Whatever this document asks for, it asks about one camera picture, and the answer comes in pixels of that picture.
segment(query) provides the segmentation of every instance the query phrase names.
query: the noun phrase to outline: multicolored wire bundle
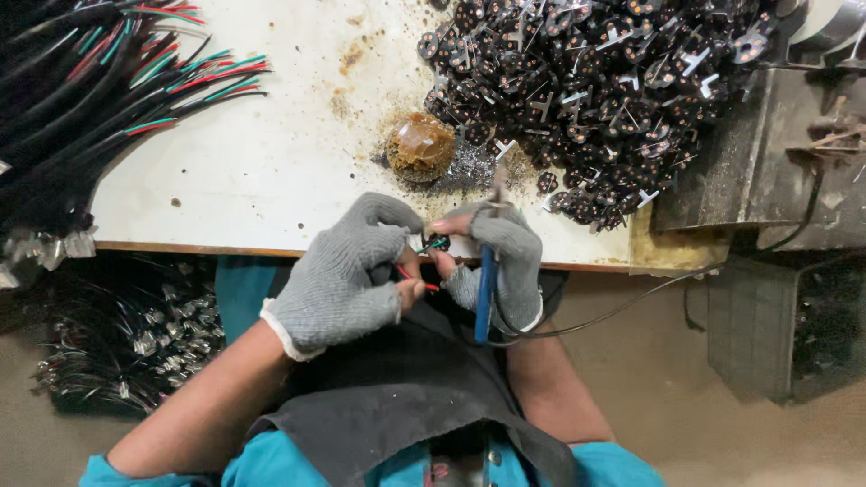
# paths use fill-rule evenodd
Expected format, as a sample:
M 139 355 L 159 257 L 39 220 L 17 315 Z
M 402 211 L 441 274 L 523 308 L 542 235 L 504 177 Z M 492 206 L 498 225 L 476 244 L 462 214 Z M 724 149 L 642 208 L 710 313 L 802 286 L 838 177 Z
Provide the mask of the multicolored wire bundle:
M 22 0 L 0 20 L 0 238 L 63 239 L 93 222 L 106 167 L 137 140 L 259 91 L 264 55 L 179 52 L 165 19 L 204 25 L 176 0 Z

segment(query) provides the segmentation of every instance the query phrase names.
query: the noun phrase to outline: pile of connectors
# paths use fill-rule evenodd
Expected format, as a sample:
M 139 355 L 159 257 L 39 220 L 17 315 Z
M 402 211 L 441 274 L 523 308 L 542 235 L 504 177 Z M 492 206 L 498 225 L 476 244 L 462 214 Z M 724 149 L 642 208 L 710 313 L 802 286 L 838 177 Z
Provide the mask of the pile of connectors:
M 517 141 L 570 191 L 540 192 L 613 229 L 669 191 L 777 22 L 757 0 L 471 0 L 422 34 L 425 106 L 494 155 Z

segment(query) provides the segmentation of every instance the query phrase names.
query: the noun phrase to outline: blue plier handle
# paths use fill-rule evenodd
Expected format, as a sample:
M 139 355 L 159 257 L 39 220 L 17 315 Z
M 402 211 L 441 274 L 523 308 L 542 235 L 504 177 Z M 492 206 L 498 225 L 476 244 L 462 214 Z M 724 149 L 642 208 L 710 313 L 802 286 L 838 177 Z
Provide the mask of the blue plier handle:
M 481 246 L 481 285 L 478 287 L 478 304 L 475 307 L 475 341 L 487 343 L 490 331 L 490 311 L 494 306 L 499 263 L 495 250 L 490 245 Z

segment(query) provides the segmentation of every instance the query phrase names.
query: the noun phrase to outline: white workbench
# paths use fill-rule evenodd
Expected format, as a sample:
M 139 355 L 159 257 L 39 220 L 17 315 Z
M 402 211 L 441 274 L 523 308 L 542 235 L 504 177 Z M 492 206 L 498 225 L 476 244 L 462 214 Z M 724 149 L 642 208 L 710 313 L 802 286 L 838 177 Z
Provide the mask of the white workbench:
M 430 219 L 486 194 L 426 198 L 370 161 L 394 121 L 423 111 L 432 88 L 416 44 L 447 17 L 426 0 L 196 4 L 208 23 L 201 37 L 214 35 L 205 54 L 268 54 L 275 72 L 261 84 L 271 95 L 209 108 L 123 158 L 94 197 L 101 248 L 293 255 L 363 192 L 401 198 Z M 183 42 L 189 51 L 201 38 Z M 560 215 L 537 213 L 538 174 L 516 182 L 511 200 L 541 235 L 544 261 L 628 269 L 631 232 L 591 235 Z M 456 252 L 470 250 L 457 245 Z

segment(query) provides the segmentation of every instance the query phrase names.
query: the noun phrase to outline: bundle of cables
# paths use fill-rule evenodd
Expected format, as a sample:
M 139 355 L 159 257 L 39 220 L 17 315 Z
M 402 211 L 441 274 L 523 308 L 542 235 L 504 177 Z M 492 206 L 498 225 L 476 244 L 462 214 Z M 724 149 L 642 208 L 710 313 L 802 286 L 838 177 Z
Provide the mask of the bundle of cables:
M 0 316 L 45 325 L 33 392 L 57 411 L 144 416 L 225 347 L 216 271 L 213 257 L 107 250 L 17 291 Z
M 106 167 L 137 141 L 258 91 L 264 55 L 178 53 L 198 7 L 175 0 L 22 0 L 0 20 L 0 289 L 30 257 L 55 268 L 92 256 L 87 205 Z

